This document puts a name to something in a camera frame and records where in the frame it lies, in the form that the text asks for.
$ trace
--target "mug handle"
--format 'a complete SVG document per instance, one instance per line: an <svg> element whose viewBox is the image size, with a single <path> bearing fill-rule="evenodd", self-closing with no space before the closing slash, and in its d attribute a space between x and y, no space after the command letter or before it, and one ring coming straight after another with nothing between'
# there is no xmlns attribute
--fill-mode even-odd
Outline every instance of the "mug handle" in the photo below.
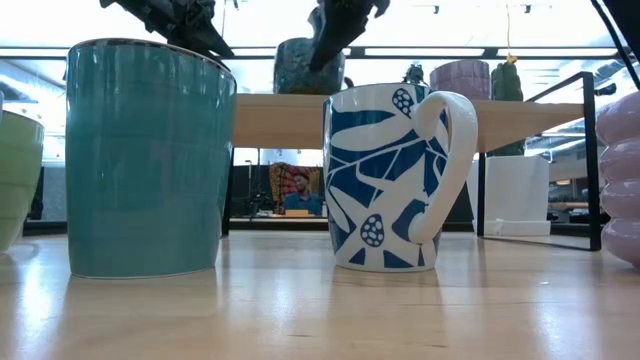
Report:
<svg viewBox="0 0 640 360"><path fill-rule="evenodd" d="M449 155L444 173L425 212L409 225L409 239L422 244L432 241L447 218L453 203L467 180L478 142L478 116L471 101L449 91L437 91L418 104L411 121L416 133L425 140L435 134L440 114L446 111L449 127Z"/></svg>

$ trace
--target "table surface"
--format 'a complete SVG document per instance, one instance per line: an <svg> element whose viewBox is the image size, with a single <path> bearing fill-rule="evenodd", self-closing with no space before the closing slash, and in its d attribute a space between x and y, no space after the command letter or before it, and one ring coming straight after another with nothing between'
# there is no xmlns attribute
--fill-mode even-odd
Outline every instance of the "table surface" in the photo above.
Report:
<svg viewBox="0 0 640 360"><path fill-rule="evenodd" d="M239 94L235 147L322 149L322 95ZM472 101L478 151L488 152L583 117L581 104Z"/></svg>
<svg viewBox="0 0 640 360"><path fill-rule="evenodd" d="M215 271L96 281L31 238L0 257L0 359L638 358L640 272L609 253L446 233L439 256L357 272L326 232L231 232Z"/></svg>

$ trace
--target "green cup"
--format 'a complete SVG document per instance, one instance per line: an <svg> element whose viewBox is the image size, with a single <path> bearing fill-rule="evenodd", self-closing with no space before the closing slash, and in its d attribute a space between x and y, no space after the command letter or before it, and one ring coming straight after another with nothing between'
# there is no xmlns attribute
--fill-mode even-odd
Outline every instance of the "green cup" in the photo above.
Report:
<svg viewBox="0 0 640 360"><path fill-rule="evenodd" d="M38 185L44 127L3 111L0 122L0 252L20 233Z"/></svg>
<svg viewBox="0 0 640 360"><path fill-rule="evenodd" d="M231 73L187 50L129 39L76 45L67 64L71 272L212 268L233 149Z"/></svg>

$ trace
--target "green cactus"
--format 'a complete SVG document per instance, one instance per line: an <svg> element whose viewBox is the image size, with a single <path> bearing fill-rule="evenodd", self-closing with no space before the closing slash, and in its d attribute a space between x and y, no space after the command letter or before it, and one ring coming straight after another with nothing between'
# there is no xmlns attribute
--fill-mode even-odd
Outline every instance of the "green cactus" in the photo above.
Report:
<svg viewBox="0 0 640 360"><path fill-rule="evenodd" d="M507 61L504 64L498 64L498 67L491 72L491 90L493 100L524 101L515 63ZM487 153L487 156L522 156L524 143L525 139L516 141Z"/></svg>

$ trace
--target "white pedestal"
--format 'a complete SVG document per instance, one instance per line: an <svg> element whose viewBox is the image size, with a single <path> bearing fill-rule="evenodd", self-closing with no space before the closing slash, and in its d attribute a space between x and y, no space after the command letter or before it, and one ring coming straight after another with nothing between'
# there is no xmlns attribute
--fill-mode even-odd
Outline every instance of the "white pedestal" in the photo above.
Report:
<svg viewBox="0 0 640 360"><path fill-rule="evenodd" d="M487 158L485 235L548 236L549 163L539 157ZM474 219L478 204L478 161L467 177Z"/></svg>

